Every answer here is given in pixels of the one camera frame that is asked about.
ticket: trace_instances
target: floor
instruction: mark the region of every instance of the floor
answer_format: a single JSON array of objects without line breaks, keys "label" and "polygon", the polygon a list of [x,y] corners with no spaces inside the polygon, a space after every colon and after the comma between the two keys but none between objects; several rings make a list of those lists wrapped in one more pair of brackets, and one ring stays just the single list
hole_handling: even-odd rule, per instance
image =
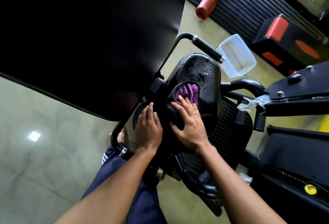
[{"label": "floor", "polygon": [[[217,47],[230,34],[211,19],[195,16],[185,3],[179,32],[197,34]],[[183,40],[162,73],[167,77],[183,56],[200,52]],[[244,77],[265,87],[283,76],[257,57]],[[230,81],[222,74],[222,81]],[[0,78],[0,224],[53,223],[73,206],[101,166],[108,134],[115,126],[21,85]],[[267,124],[316,130],[322,116],[273,117]],[[36,131],[37,141],[28,139]],[[266,134],[253,133],[247,149],[259,154]],[[229,223],[225,212],[215,217],[206,205],[170,177],[158,185],[160,206],[168,223]]]}]

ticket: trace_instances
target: yellow pin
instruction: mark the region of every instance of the yellow pin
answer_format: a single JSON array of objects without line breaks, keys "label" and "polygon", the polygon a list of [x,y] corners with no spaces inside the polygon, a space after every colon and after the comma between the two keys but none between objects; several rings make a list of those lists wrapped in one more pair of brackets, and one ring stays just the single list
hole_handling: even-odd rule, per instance
[{"label": "yellow pin", "polygon": [[307,184],[304,187],[306,193],[310,194],[310,195],[315,195],[317,193],[316,187],[314,187],[311,184]]}]

